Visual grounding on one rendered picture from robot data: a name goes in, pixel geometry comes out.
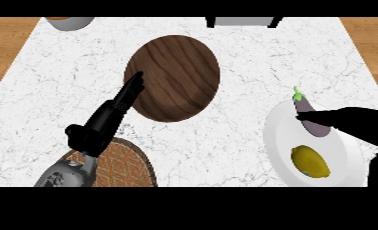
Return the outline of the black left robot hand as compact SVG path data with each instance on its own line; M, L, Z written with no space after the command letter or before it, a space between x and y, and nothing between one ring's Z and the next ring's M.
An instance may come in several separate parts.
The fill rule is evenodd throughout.
M95 109L85 124L70 124L66 127L64 134L70 149L91 157L101 154L142 88L142 72L138 71L125 82L113 99L106 100Z

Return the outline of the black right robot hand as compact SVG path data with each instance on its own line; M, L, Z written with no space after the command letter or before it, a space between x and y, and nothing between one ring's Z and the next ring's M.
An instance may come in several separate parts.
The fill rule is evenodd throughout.
M299 112L295 118L333 127L378 147L378 110L343 107L336 110Z

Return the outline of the white plate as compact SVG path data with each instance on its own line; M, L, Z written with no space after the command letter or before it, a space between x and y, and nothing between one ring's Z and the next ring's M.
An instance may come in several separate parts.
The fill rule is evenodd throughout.
M272 168L287 186L361 186L364 162L355 139L336 129L314 137L295 119L292 100L267 116L262 140Z

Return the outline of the yellow lemon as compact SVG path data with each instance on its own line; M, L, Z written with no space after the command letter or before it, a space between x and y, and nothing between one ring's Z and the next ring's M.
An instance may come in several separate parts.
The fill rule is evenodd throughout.
M330 170L318 153L305 145L290 150L290 160L296 170L311 178L326 178Z

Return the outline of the grey bowl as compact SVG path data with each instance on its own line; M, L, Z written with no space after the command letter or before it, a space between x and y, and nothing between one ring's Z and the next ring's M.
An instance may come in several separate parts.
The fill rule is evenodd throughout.
M47 19L47 22L58 31L75 31L83 28L92 21L92 17L67 17L61 19Z

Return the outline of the purple eggplant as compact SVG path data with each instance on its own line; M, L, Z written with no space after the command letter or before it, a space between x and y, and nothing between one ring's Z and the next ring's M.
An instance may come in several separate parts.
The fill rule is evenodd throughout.
M293 87L292 101L293 101L295 111L298 113L312 111L312 107L306 101L305 95L298 91L298 87ZM324 137L330 132L330 128L327 126L318 125L317 123L312 123L309 121L302 121L300 124L306 132L314 137Z

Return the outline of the round brown woven placemat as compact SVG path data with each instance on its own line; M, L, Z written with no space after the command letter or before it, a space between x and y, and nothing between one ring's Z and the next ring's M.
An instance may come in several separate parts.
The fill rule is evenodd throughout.
M156 187L153 167L140 148L113 138L97 158L92 187Z

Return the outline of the round dark wooden board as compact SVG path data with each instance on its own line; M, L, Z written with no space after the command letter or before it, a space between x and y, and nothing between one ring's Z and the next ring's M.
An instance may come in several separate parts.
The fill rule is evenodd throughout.
M150 120L178 122L213 99L219 84L216 58L206 45L184 35L151 39L134 52L123 80L142 72L144 89L132 107Z

